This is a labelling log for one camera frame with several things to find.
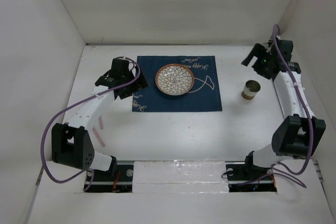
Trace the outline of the white cup with cork base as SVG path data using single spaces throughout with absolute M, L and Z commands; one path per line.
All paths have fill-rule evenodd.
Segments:
M 248 80 L 242 90 L 241 96 L 246 100 L 252 100 L 261 90 L 261 85 L 256 80 Z

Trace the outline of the floral patterned ceramic bowl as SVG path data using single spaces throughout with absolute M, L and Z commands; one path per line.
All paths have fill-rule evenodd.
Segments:
M 157 88 L 167 95 L 178 96 L 188 93 L 194 85 L 194 75 L 185 65 L 168 64 L 155 76 Z

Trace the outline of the dark blue cloth placemat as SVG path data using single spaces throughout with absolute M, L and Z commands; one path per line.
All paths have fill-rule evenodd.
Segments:
M 133 95 L 133 112 L 213 112 L 222 110 L 215 56 L 138 56 L 137 63 L 148 87 Z M 186 94 L 163 93 L 155 83 L 159 69 L 181 64 L 194 75 L 194 84 Z

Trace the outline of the pink handled knife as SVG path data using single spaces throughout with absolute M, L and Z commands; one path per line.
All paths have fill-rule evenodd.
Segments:
M 98 118 L 98 122 L 99 122 L 99 127 L 102 130 L 103 129 L 103 122 L 102 122 L 102 117 Z

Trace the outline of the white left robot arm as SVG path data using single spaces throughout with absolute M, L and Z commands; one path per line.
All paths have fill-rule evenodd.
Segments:
M 78 102 L 79 110 L 51 129 L 52 161 L 80 170 L 98 170 L 105 180 L 117 175 L 116 158 L 95 151 L 89 132 L 116 99 L 131 97 L 147 87 L 140 66 L 128 57 L 113 59 L 110 70 L 95 82 L 91 96 Z

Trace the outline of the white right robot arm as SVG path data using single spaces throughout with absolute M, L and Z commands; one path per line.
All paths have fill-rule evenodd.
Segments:
M 241 63 L 247 66 L 253 57 L 257 58 L 252 68 L 258 75 L 272 80 L 284 116 L 271 143 L 246 156 L 243 173 L 247 178 L 254 179 L 289 158 L 305 159 L 303 168 L 292 173 L 302 174 L 326 130 L 325 121 L 317 119 L 308 105 L 300 66 L 291 61 L 292 51 L 291 40 L 270 40 L 265 45 L 255 44 Z

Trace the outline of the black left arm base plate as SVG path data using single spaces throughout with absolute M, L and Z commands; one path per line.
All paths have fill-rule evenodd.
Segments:
M 114 176 L 108 172 L 94 170 L 94 177 L 86 193 L 131 193 L 134 161 L 117 161 Z

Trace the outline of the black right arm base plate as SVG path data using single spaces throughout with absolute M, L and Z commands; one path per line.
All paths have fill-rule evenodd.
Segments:
M 246 168 L 245 162 L 225 162 L 222 174 L 227 179 L 230 193 L 277 192 L 272 175 L 267 168 Z

